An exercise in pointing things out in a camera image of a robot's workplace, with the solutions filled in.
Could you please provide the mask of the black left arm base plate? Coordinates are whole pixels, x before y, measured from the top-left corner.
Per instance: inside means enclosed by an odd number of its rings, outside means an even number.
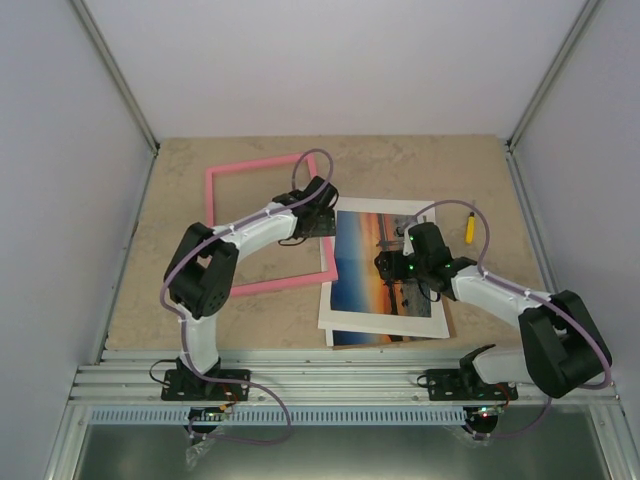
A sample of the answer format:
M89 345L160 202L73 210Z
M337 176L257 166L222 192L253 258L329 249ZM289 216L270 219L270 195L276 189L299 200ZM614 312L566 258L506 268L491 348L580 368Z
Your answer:
M168 370L163 383L160 395L163 401L239 402L249 397L246 385L204 381L189 370Z

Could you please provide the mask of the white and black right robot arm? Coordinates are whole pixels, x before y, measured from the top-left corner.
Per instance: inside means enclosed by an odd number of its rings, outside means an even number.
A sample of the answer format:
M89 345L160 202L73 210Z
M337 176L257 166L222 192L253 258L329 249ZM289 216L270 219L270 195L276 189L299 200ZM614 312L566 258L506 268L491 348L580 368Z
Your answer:
M471 399L485 397L499 383L532 383L561 398L576 388L600 389L611 381L608 347L582 298L570 290L531 290L468 257L453 257L432 222L406 229L402 249L379 253L374 264L386 283L414 281L519 331L517 348L487 345L461 359L459 387Z

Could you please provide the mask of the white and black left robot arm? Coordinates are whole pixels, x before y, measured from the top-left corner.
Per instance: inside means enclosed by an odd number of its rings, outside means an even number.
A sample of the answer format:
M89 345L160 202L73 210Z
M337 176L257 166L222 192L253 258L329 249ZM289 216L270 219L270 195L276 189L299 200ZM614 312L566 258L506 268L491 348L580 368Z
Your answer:
M315 176L305 189L276 196L234 223L196 222L187 228L164 274L160 303L178 317L180 361L189 369L184 386L195 398L218 390L217 319L231 296L237 265L271 244L333 235L338 197L329 181Z

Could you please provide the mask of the yellow handled screwdriver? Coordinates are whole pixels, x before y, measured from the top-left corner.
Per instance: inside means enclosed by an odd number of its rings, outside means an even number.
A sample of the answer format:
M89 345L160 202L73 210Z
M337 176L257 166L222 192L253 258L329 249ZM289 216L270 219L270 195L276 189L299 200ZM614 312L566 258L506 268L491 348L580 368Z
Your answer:
M471 245L474 242L476 229L476 214L471 211L467 217L466 229L465 229L465 244Z

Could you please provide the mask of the pink picture frame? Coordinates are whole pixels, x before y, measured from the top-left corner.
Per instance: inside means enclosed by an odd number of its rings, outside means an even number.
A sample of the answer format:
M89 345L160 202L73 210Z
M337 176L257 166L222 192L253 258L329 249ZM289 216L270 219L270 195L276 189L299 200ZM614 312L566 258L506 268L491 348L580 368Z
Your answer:
M299 159L299 157L299 154L289 154L280 157L269 157L257 160L248 160L239 163L224 164L206 169L205 211L207 222L210 225L214 225L216 221L215 180L217 176L294 164ZM320 246L321 259L323 260L323 267L321 272L234 286L231 289L231 296L240 297L255 295L260 293L333 282L337 280L338 271L335 263L333 245L331 240L328 237L324 237L321 240Z

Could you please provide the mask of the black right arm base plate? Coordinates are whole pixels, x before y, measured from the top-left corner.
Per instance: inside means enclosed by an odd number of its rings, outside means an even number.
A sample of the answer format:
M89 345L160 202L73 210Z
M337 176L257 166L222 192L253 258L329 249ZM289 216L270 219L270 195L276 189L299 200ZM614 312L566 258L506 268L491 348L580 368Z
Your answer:
M418 384L426 388L432 401L511 401L519 398L515 385L489 384L475 372L462 369L429 369Z

